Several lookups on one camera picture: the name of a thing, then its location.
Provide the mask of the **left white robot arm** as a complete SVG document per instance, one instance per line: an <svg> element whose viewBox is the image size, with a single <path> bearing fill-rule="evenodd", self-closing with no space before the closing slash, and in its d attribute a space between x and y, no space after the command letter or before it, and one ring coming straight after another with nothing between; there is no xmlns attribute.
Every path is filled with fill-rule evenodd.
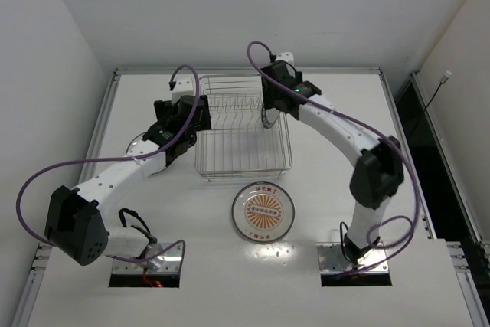
<svg viewBox="0 0 490 327"><path fill-rule="evenodd" d="M62 185L51 195L45 237L81 266L101 256L140 260L156 238L144 225L108 227L104 217L150 175L170 166L211 128L207 96L184 95L177 102L156 101L157 121L116 162L75 188Z"/></svg>

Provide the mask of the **green rimmed plate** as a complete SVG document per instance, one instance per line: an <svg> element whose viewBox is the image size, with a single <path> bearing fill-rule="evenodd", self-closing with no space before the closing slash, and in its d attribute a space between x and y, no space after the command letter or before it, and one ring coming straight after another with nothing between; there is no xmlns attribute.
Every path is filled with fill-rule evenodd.
<svg viewBox="0 0 490 327"><path fill-rule="evenodd" d="M280 111L275 108L266 109L264 106L261 108L261 123L265 129L271 129L277 122Z"/></svg>

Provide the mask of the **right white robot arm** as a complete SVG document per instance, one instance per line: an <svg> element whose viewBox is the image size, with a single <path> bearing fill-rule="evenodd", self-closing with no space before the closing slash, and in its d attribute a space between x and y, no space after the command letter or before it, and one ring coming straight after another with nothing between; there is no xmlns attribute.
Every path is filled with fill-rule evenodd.
<svg viewBox="0 0 490 327"><path fill-rule="evenodd" d="M289 63L277 60L260 72L263 110L289 114L312 127L353 166L349 190L355 206L341 245L345 259L356 264L379 244L379 230L373 226L381 223L387 205L403 183L402 161L378 136L336 116L321 90Z"/></svg>

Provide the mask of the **orange sunburst plate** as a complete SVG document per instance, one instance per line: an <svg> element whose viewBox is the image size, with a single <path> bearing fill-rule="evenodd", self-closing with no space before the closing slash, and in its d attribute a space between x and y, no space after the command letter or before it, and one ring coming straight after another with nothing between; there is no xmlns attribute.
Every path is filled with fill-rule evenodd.
<svg viewBox="0 0 490 327"><path fill-rule="evenodd" d="M282 240L295 218L296 208L290 195L268 181L256 181L241 188L231 205L235 231L255 244Z"/></svg>

